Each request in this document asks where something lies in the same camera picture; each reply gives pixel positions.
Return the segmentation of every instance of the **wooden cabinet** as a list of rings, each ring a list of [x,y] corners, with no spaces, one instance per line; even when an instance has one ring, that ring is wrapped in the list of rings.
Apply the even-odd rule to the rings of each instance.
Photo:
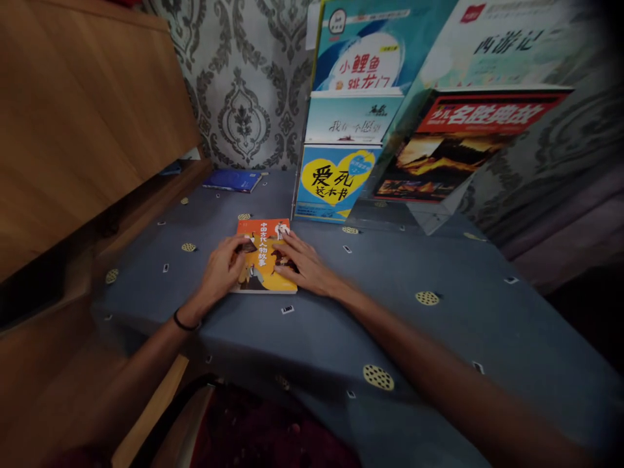
[[[200,143],[167,23],[0,2],[0,281]]]

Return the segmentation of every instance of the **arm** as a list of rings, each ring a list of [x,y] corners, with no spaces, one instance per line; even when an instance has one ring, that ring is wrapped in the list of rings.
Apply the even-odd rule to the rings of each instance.
[[[236,255],[234,250],[246,241],[242,236],[227,238],[210,255],[199,289],[177,313],[180,323],[196,326],[229,292],[244,266],[244,253]],[[172,317],[141,346],[85,418],[81,447],[93,447],[112,456],[191,334],[180,328]]]
[[[296,263],[276,271],[299,286],[339,301],[414,385],[494,466],[585,467],[584,451],[452,352],[338,278],[291,231],[275,246]]]

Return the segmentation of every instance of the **yellow heart book cover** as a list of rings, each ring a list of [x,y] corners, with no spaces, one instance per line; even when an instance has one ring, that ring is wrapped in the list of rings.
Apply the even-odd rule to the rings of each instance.
[[[344,223],[381,146],[305,145],[295,217]]]

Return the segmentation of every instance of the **red book cover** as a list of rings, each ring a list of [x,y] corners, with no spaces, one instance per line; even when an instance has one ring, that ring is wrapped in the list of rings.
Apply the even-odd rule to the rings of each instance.
[[[275,249],[277,244],[285,244],[283,236],[290,230],[287,219],[241,220],[237,234],[244,234],[248,239],[241,246],[245,252],[245,268],[240,273],[233,293],[294,294],[297,285],[280,276],[275,271],[276,265],[297,267],[286,255]]]
[[[571,92],[548,85],[432,90],[375,198],[441,202]]]

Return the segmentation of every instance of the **table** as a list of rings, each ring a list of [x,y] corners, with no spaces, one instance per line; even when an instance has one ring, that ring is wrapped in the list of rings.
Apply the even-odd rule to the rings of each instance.
[[[136,348],[198,286],[218,241],[236,232],[239,214],[289,217],[294,183],[294,172],[271,172],[252,194],[198,187],[188,204],[164,213],[157,221],[166,224],[154,221],[135,239],[116,266],[117,280],[94,299],[102,334]],[[431,237],[398,227],[358,235],[319,222],[291,227],[330,268],[462,359],[480,363],[566,436],[592,449],[608,439],[619,376],[494,245],[465,236],[485,239],[462,215]],[[184,252],[186,242],[198,251]],[[520,281],[508,284],[509,277]],[[422,305],[419,291],[441,300]],[[286,306],[294,311],[284,315]],[[208,359],[217,374],[265,398],[302,403],[359,452],[365,467],[488,466],[333,300],[307,291],[230,294],[198,336],[204,348],[194,358]],[[393,391],[365,381],[368,364],[393,377]],[[288,381],[288,391],[277,376]]]

